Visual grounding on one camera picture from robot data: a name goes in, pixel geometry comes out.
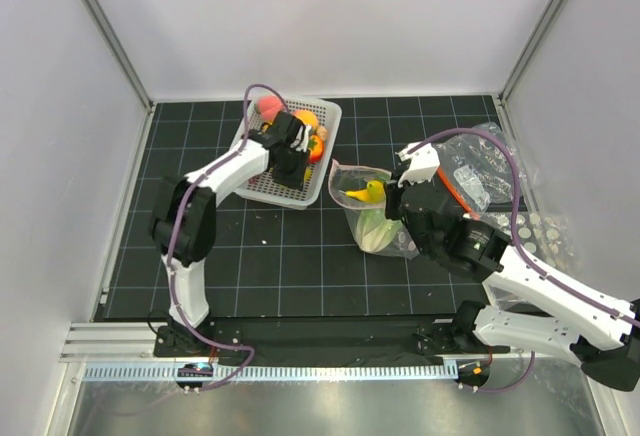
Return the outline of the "red orange tomato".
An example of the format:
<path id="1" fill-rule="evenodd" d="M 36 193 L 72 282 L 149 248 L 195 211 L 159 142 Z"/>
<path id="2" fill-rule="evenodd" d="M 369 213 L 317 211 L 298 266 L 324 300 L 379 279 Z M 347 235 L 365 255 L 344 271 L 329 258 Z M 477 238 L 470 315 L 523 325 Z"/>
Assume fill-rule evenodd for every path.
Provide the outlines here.
<path id="1" fill-rule="evenodd" d="M 319 162 L 324 154 L 324 141 L 317 135 L 312 135 L 309 139 L 309 163 L 315 164 Z"/>

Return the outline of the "green lettuce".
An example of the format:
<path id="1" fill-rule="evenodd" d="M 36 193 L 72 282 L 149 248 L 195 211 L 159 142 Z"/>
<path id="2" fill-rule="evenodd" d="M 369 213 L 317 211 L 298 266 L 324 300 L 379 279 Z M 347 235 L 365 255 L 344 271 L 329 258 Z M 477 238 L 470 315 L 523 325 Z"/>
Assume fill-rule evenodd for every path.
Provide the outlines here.
<path id="1" fill-rule="evenodd" d="M 362 251 L 378 253 L 393 242 L 402 228 L 402 223 L 388 219 L 383 209 L 368 209 L 359 213 L 354 238 Z"/>

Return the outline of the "yellow banana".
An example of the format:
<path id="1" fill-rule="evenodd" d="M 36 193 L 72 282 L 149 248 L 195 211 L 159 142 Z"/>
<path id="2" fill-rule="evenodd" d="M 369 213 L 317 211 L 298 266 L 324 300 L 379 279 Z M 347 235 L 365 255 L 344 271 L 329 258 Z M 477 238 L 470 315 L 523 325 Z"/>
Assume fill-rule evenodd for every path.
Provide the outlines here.
<path id="1" fill-rule="evenodd" d="M 360 190 L 349 190 L 346 196 L 366 204 L 380 204 L 386 199 L 385 185 L 379 180 L 370 180 L 366 187 Z"/>

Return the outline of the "pink dotted zip bag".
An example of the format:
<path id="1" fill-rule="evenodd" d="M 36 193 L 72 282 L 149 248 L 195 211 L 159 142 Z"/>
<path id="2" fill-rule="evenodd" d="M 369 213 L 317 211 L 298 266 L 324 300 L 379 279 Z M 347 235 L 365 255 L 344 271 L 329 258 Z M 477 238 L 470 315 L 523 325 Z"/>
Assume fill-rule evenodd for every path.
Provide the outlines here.
<path id="1" fill-rule="evenodd" d="M 384 184 L 391 172 L 332 160 L 327 181 L 331 199 L 346 215 L 352 237 L 364 253 L 402 257 L 419 255 L 416 244 L 401 221 L 385 216 Z"/>

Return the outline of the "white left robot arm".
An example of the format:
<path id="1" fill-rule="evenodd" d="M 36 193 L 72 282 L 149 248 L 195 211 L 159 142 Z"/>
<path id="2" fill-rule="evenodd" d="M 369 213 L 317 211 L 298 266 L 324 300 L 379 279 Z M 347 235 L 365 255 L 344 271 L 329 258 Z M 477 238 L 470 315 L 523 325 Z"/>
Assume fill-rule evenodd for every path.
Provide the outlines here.
<path id="1" fill-rule="evenodd" d="M 216 239 L 216 212 L 236 189 L 263 173 L 281 186 L 304 188 L 314 130 L 279 112 L 272 123 L 247 129 L 209 165 L 181 177 L 165 177 L 158 189 L 149 233 L 161 253 L 170 289 L 170 317 L 182 325 L 176 342 L 190 356 L 208 351 L 210 315 L 205 295 L 205 259 Z"/>

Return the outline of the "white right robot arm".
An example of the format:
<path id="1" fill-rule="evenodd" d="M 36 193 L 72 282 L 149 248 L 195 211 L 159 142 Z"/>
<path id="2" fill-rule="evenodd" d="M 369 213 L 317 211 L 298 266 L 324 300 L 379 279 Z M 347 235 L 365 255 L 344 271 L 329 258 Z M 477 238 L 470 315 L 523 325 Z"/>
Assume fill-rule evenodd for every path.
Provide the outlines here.
<path id="1" fill-rule="evenodd" d="M 457 310 L 450 338 L 463 352 L 511 346 L 564 359 L 609 388 L 639 382 L 639 303 L 612 297 L 557 270 L 501 230 L 465 216 L 436 180 L 385 185 L 385 214 L 448 272 L 511 292 L 541 310 L 513 314 L 478 302 Z"/>

